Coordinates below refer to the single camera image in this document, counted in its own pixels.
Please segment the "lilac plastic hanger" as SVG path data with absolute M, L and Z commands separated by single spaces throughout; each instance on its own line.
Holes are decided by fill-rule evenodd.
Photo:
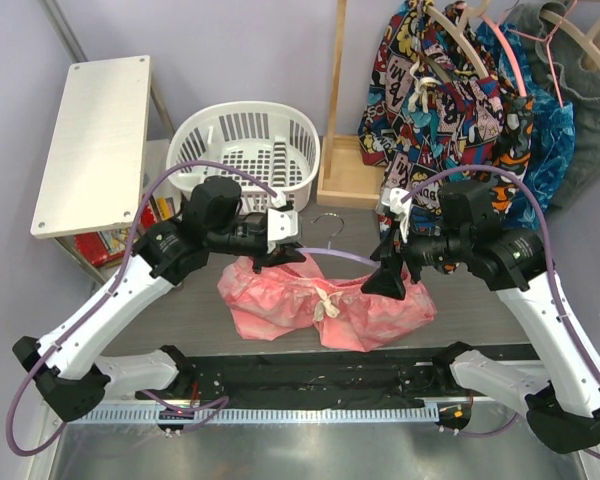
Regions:
M 354 253 L 350 253 L 350 252 L 346 252 L 346 251 L 342 251 L 342 250 L 337 250 L 334 249 L 332 247 L 332 241 L 335 237 L 337 237 L 345 228 L 346 226 L 346 222 L 345 220 L 337 213 L 334 212 L 324 212 L 319 214 L 314 220 L 311 221 L 312 224 L 316 224 L 320 219 L 322 218 L 333 218 L 333 219 L 337 219 L 340 226 L 338 227 L 338 229 L 334 232 L 331 233 L 328 237 L 328 241 L 327 241 L 327 245 L 325 248 L 318 248 L 318 247 L 301 247 L 299 249 L 299 252 L 302 254 L 310 254 L 310 255 L 324 255 L 324 256 L 331 256 L 331 257 L 336 257 L 336 258 L 340 258 L 340 259 L 344 259 L 344 260 L 349 260 L 349 261 L 353 261 L 368 267 L 378 267 L 379 263 L 375 262 L 369 258 L 366 257 L 362 257 L 360 255 L 354 254 Z

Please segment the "pink patterned shorts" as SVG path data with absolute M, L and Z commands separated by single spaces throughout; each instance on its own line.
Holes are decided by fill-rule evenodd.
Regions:
M 253 261 L 240 257 L 224 269 L 217 288 L 237 333 L 247 340 L 273 341 L 313 327 L 324 347 L 369 352 L 434 320 L 429 292 L 408 274 L 402 300 L 364 294 L 366 280 L 328 279 L 311 257 L 256 273 Z

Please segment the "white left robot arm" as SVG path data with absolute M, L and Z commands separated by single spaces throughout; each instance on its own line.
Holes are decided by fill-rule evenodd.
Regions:
M 304 261 L 299 216 L 282 192 L 259 219 L 241 215 L 241 207 L 236 181 L 206 179 L 180 215 L 146 230 L 126 264 L 67 321 L 40 339 L 16 342 L 16 358 L 63 421 L 82 418 L 104 399 L 142 390 L 173 399 L 191 392 L 194 368 L 172 345 L 126 357 L 102 352 L 144 309 L 204 268 L 211 254 L 248 257 L 256 271 Z

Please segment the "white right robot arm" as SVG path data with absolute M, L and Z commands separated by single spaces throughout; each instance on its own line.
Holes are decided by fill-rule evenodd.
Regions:
M 382 195 L 391 219 L 388 236 L 372 257 L 380 267 L 363 284 L 366 294 L 402 300 L 403 273 L 419 282 L 425 267 L 463 263 L 484 281 L 523 328 L 546 370 L 527 374 L 456 342 L 433 358 L 431 380 L 445 395 L 461 388 L 482 393 L 524 417 L 536 437 L 559 454 L 600 444 L 600 356 L 579 326 L 547 247 L 529 229 L 505 228 L 487 186 L 448 183 L 439 191 L 437 236 L 410 231 L 415 210 L 406 191 Z

